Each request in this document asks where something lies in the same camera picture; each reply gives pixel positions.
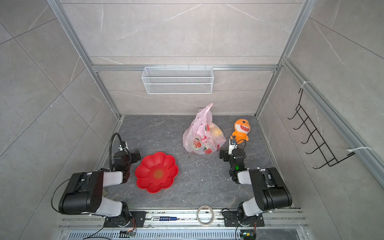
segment gray tile wall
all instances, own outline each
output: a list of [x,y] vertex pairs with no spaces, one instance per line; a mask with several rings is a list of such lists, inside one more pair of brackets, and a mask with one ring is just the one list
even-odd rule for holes
[[384,1],[319,0],[291,61],[384,159]]
[[107,142],[116,119],[84,68],[45,0],[1,1],[0,239],[50,239],[53,190]]
[[[384,190],[357,156],[332,167],[325,163],[302,120],[295,114],[300,85],[283,70],[262,111],[260,122],[269,146],[292,194],[295,207],[301,207],[315,239],[382,239]],[[314,126],[339,160],[349,146],[336,129],[303,93],[301,105]],[[310,121],[308,127],[313,129]],[[322,148],[327,156],[329,152]]]
[[[302,1],[63,0],[94,64],[276,64]],[[253,114],[271,72],[215,72],[208,95],[145,92],[140,72],[101,72],[121,114]]]

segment gray table surface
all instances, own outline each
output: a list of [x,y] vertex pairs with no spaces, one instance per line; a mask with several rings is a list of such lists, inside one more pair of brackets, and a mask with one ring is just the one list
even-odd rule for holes
[[[187,152],[182,144],[182,135],[195,116],[125,116],[119,133],[127,141],[130,150],[139,149],[142,158],[156,152],[175,157],[179,174],[169,189],[156,194],[136,186],[135,170],[140,162],[131,167],[127,183],[106,187],[107,198],[124,201],[130,208],[198,208],[209,205],[213,208],[236,208],[239,203],[253,197],[250,185],[236,184],[230,180],[229,163],[219,159],[219,152],[198,155]],[[234,131],[234,123],[246,118],[251,131],[248,134],[245,166],[250,169],[272,167],[262,133],[254,116],[213,116],[213,122],[224,132],[228,140]],[[222,147],[228,149],[228,142]],[[112,154],[117,151],[114,145]]]

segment orange plush toy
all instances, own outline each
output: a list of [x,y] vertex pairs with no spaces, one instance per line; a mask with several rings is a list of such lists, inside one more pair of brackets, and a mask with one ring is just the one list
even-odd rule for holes
[[232,133],[231,139],[233,139],[233,136],[236,139],[236,142],[239,142],[240,140],[246,140],[248,141],[249,138],[247,134],[251,131],[251,126],[249,125],[249,122],[245,119],[239,119],[235,122],[235,131]]

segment plastic bag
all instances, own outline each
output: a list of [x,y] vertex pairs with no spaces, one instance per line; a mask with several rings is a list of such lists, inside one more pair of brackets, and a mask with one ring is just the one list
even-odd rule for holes
[[216,152],[226,139],[220,128],[212,122],[213,103],[200,109],[191,126],[183,134],[183,146],[188,152],[209,154]]

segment mesh basket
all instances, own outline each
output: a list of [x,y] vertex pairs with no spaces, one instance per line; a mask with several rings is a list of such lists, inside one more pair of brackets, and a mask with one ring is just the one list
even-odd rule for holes
[[211,67],[146,67],[142,80],[148,94],[212,93]]

